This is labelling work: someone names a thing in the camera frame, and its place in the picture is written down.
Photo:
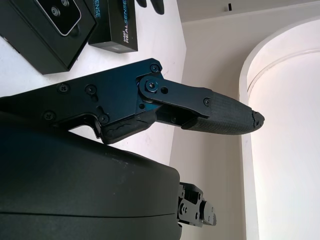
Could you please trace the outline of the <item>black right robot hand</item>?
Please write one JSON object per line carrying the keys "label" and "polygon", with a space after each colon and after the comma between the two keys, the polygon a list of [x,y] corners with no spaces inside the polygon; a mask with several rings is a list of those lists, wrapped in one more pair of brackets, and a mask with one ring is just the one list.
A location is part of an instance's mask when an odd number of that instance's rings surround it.
{"label": "black right robot hand", "polygon": [[1,98],[1,239],[178,240],[183,224],[216,225],[176,169],[113,144],[155,122],[244,135],[264,116],[161,71],[149,58]]}

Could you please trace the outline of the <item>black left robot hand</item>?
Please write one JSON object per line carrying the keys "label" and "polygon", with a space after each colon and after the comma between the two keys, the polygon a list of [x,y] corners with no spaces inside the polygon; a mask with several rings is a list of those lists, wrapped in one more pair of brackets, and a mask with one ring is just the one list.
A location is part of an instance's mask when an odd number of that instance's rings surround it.
{"label": "black left robot hand", "polygon": [[[142,8],[147,7],[147,1],[146,0],[136,0],[138,5]],[[151,5],[154,9],[154,11],[159,15],[164,15],[165,13],[165,7],[164,7],[164,1],[163,0],[150,0]]]}

